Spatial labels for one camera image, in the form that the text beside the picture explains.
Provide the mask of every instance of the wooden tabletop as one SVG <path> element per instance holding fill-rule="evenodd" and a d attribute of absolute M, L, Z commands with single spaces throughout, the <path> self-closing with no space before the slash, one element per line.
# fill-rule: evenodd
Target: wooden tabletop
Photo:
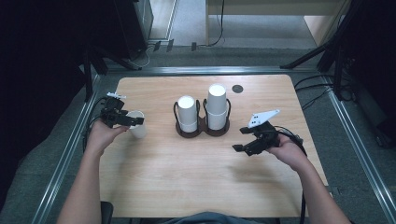
<path fill-rule="evenodd" d="M 174 103 L 182 95 L 202 103 L 214 83 L 227 88 L 232 105 L 229 131 L 220 137 L 181 137 L 175 128 Z M 233 92 L 234 85 L 243 91 Z M 204 211 L 237 217 L 299 216 L 302 187 L 297 174 L 265 151 L 249 157 L 232 148 L 255 139 L 239 132 L 253 113 L 275 109 L 280 113 L 269 120 L 271 124 L 304 139 L 308 158 L 327 185 L 287 75 L 127 77 L 117 93 L 127 96 L 123 109 L 145 114 L 148 134 L 136 139 L 123 133 L 102 156 L 101 200 L 113 203 L 113 217 L 184 217 Z M 205 116 L 203 109 L 200 116 Z"/>

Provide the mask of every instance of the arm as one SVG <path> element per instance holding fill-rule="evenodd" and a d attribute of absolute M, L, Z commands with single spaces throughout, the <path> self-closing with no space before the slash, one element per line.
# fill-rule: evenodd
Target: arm
<path fill-rule="evenodd" d="M 280 134 L 279 140 L 279 147 L 267 151 L 297 172 L 312 223 L 350 223 L 326 190 L 311 161 L 287 136 Z"/>
<path fill-rule="evenodd" d="M 105 148 L 128 127 L 108 128 L 102 121 L 93 124 L 76 179 L 67 195 L 57 223 L 101 223 L 99 161 Z"/>

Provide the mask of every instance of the hand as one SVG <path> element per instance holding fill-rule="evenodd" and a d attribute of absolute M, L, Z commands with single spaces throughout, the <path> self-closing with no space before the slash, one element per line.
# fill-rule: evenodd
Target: hand
<path fill-rule="evenodd" d="M 92 126 L 86 151 L 97 152 L 102 156 L 105 148 L 114 141 L 116 136 L 126 132 L 128 129 L 129 127 L 127 126 L 112 129 L 107 127 L 100 119 L 97 120 Z"/>
<path fill-rule="evenodd" d="M 283 134 L 278 135 L 279 147 L 271 147 L 267 149 L 269 153 L 275 155 L 280 161 L 283 161 L 296 172 L 303 169 L 310 161 L 287 136 Z"/>

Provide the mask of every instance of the table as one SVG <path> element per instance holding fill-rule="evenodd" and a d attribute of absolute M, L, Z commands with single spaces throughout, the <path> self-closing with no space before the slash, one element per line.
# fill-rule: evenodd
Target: table
<path fill-rule="evenodd" d="M 232 104 L 230 129 L 223 136 L 201 133 L 183 138 L 175 128 L 173 105 L 188 94 L 202 101 L 221 83 Z M 243 91 L 235 93 L 234 85 Z M 304 139 L 309 159 L 327 185 L 303 111 L 287 75 L 210 77 L 127 77 L 117 93 L 126 110 L 145 113 L 148 135 L 119 135 L 102 156 L 101 200 L 114 204 L 114 217 L 184 217 L 220 212 L 238 217 L 297 217 L 300 179 L 289 166 L 263 152 L 249 157 L 232 145 L 255 139 L 241 134 L 253 113 L 280 109 L 270 119 Z"/>
<path fill-rule="evenodd" d="M 205 0 L 205 3 L 209 45 L 209 15 L 221 15 L 222 0 Z M 332 35 L 349 4 L 350 0 L 227 0 L 224 15 L 303 15 L 319 46 Z"/>

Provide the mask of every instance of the paper cup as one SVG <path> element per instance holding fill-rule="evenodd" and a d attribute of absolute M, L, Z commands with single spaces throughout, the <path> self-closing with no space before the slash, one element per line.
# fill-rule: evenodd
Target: paper cup
<path fill-rule="evenodd" d="M 219 115 L 227 110 L 226 88 L 221 84 L 213 84 L 209 87 L 206 109 L 208 112 Z"/>
<path fill-rule="evenodd" d="M 145 115 L 141 111 L 138 111 L 138 110 L 131 111 L 126 116 L 131 117 L 131 118 L 144 118 L 145 117 Z M 144 121 L 143 124 L 141 124 L 141 125 L 137 124 L 135 126 L 131 126 L 129 128 L 129 131 L 136 138 L 144 138 L 147 134 L 146 121 Z"/>
<path fill-rule="evenodd" d="M 224 128 L 227 121 L 227 111 L 222 114 L 215 115 L 207 111 L 207 127 L 211 130 L 220 130 Z"/>
<path fill-rule="evenodd" d="M 180 125 L 180 129 L 185 132 L 185 133 L 193 133 L 197 130 L 198 126 L 197 126 L 197 122 L 193 123 L 193 124 L 183 124 L 183 123 L 179 123 Z"/>
<path fill-rule="evenodd" d="M 191 125 L 197 122 L 197 105 L 189 95 L 182 96 L 177 101 L 178 122 Z"/>

